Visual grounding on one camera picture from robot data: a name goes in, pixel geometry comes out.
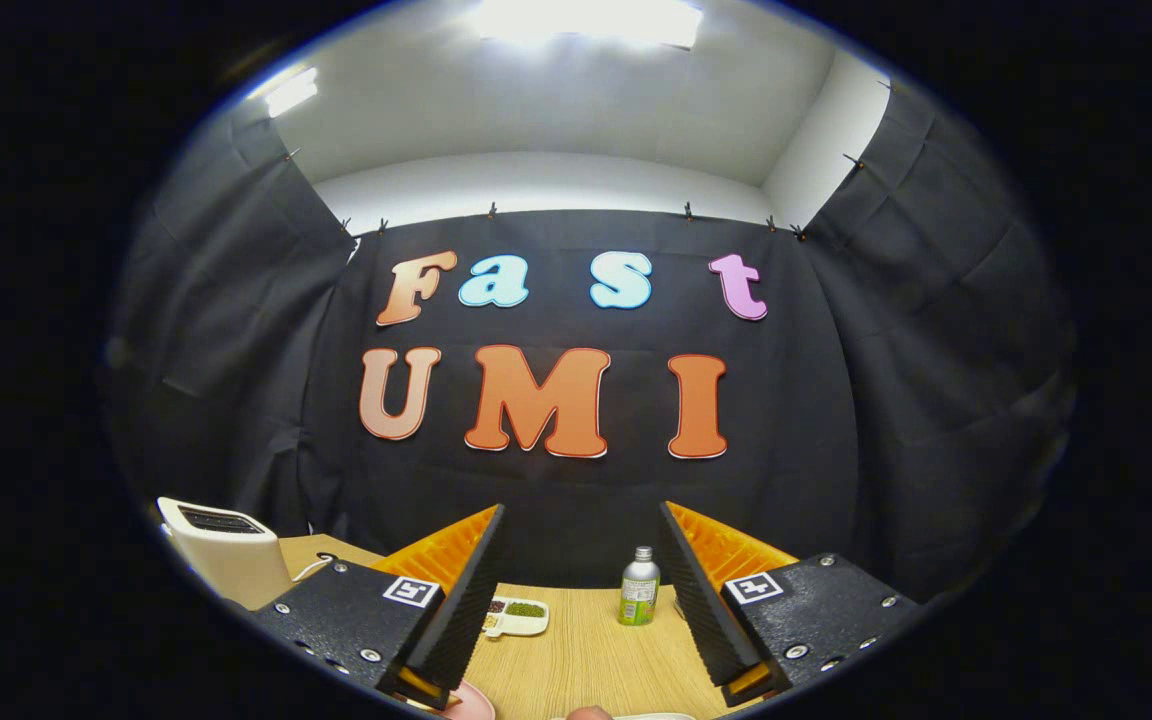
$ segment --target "green tea bottle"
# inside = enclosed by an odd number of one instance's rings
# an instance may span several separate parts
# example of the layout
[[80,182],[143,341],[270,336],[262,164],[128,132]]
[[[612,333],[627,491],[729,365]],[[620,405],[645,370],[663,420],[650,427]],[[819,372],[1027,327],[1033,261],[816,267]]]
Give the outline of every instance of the green tea bottle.
[[622,626],[645,626],[655,612],[657,591],[660,589],[660,568],[652,562],[652,548],[641,546],[634,552],[634,562],[621,577]]

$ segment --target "black curtain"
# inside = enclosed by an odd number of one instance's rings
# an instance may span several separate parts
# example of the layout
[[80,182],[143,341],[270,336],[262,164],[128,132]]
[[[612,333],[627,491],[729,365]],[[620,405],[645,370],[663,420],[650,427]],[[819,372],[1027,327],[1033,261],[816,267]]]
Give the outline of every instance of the black curtain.
[[[255,105],[200,129],[147,200],[115,304],[109,430],[152,495],[378,552],[505,502],[506,578],[570,588],[616,583],[669,498],[797,555],[844,552],[916,598],[964,578],[1037,509],[1073,402],[1064,302],[984,143],[904,83],[805,242],[732,220],[543,211],[369,233],[348,264],[353,241]],[[420,318],[376,327],[393,265],[444,250],[458,265]],[[652,260],[644,306],[590,301],[605,250]],[[758,323],[708,272],[732,252],[761,275]],[[460,304],[468,266],[501,253],[529,263],[529,300]],[[473,351],[492,343],[520,346],[538,382],[566,348],[609,353],[608,454],[468,448]],[[371,437],[361,355],[416,346],[444,351],[424,424]],[[689,353],[727,364],[722,457],[666,450],[666,364]],[[406,381],[400,361],[391,411]]]
[[308,357],[353,242],[264,111],[219,111],[143,202],[103,387],[120,465],[150,500],[294,536]]
[[[456,268],[419,301],[410,323],[378,327],[394,265],[453,250]],[[604,251],[652,263],[643,306],[597,306],[590,263]],[[737,252],[759,270],[768,306],[758,323],[723,302],[710,262]],[[529,296],[516,306],[467,306],[457,297],[475,262],[526,260]],[[500,452],[467,447],[483,384],[485,344],[521,348],[537,382],[574,347],[611,355],[599,391],[607,454],[550,455],[516,439]],[[442,351],[420,429],[402,441],[371,435],[358,419],[365,350],[397,351],[387,409],[407,392],[402,357]],[[718,357],[718,429],[727,452],[677,460],[679,386],[669,357]],[[494,502],[508,507],[507,582],[613,588],[639,544],[653,544],[657,506],[673,500],[788,551],[844,547],[852,532],[856,437],[835,323],[788,232],[764,225],[639,211],[562,210],[435,220],[369,233],[340,278],[308,372],[302,487],[314,528],[382,552],[416,541]],[[507,434],[515,435],[508,423]],[[548,437],[553,425],[544,433]]]
[[986,142],[896,81],[805,228],[844,347],[870,570],[927,596],[1032,518],[1068,442],[1074,325]]

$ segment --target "blue letter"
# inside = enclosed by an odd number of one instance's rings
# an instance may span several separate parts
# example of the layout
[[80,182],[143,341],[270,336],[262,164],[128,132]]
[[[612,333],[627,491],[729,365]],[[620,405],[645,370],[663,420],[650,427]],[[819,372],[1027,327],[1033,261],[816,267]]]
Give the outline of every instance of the blue letter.
[[589,264],[599,282],[589,288],[598,306],[638,306],[652,297],[652,262],[641,252],[604,252]]
[[515,306],[526,300],[526,288],[522,282],[526,279],[526,260],[517,255],[495,255],[493,258],[478,260],[461,286],[461,302],[469,306]]

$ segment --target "finger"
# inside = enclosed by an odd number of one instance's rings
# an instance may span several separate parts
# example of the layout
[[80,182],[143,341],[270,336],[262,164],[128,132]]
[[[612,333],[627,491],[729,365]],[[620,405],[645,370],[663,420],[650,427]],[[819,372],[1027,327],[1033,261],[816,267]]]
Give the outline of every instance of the finger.
[[612,720],[612,713],[599,706],[577,707],[568,712],[567,720]]

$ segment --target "fast umi sign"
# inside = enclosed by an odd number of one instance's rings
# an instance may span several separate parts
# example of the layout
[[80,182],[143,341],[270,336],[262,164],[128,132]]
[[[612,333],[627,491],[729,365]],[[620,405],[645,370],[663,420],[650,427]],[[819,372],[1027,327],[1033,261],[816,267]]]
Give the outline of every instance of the fast umi sign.
[[[422,256],[393,266],[388,304],[376,316],[376,325],[388,327],[417,323],[420,301],[439,291],[444,273],[457,267],[456,252],[448,250]],[[728,253],[708,262],[717,275],[714,301],[721,297],[736,323],[756,323],[767,316],[767,304],[755,298],[758,270],[745,265],[740,255]],[[608,251],[589,265],[591,285],[588,297],[602,311],[632,311],[652,300],[652,262],[641,252]],[[470,266],[470,278],[457,297],[472,313],[475,306],[516,306],[526,302],[526,259],[517,255],[494,255]],[[420,429],[429,406],[430,377],[444,353],[438,347],[414,347],[403,361],[410,367],[401,414],[385,411],[384,397],[389,371],[397,363],[397,351],[377,347],[362,355],[362,386],[358,416],[374,437],[401,441]],[[531,450],[545,429],[552,432],[544,447],[559,457],[601,457],[608,452],[607,438],[599,432],[599,401],[602,374],[612,356],[591,347],[574,347],[559,357],[548,377],[538,382],[521,348],[513,344],[486,344],[473,355],[483,370],[483,386],[475,424],[465,432],[465,444],[476,450],[503,450],[511,439],[509,427],[522,450]],[[719,357],[680,354],[667,363],[679,387],[677,432],[667,450],[680,460],[718,457],[727,452],[727,439],[719,433],[718,381],[727,373]]]

